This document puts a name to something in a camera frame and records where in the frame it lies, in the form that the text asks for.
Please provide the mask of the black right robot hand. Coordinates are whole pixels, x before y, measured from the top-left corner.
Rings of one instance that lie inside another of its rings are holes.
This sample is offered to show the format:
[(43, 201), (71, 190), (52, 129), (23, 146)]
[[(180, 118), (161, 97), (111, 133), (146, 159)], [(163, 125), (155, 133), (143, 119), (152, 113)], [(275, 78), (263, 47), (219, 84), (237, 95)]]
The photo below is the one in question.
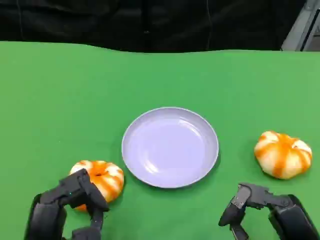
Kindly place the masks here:
[(268, 219), (281, 240), (318, 240), (320, 234), (301, 201), (293, 194), (274, 195), (269, 188), (251, 183), (239, 183), (219, 219), (220, 227), (229, 226), (236, 240), (248, 240), (241, 226), (246, 208), (269, 209)]

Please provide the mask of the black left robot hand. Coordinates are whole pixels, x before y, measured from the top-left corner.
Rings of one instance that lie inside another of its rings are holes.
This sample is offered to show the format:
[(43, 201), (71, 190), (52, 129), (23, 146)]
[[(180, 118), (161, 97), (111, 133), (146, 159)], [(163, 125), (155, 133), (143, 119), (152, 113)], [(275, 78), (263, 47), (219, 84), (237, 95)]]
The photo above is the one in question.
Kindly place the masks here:
[(55, 188), (34, 197), (24, 234), (25, 240), (63, 240), (65, 206), (86, 205), (90, 225), (72, 231), (73, 240), (100, 240), (108, 203), (82, 168), (59, 181)]

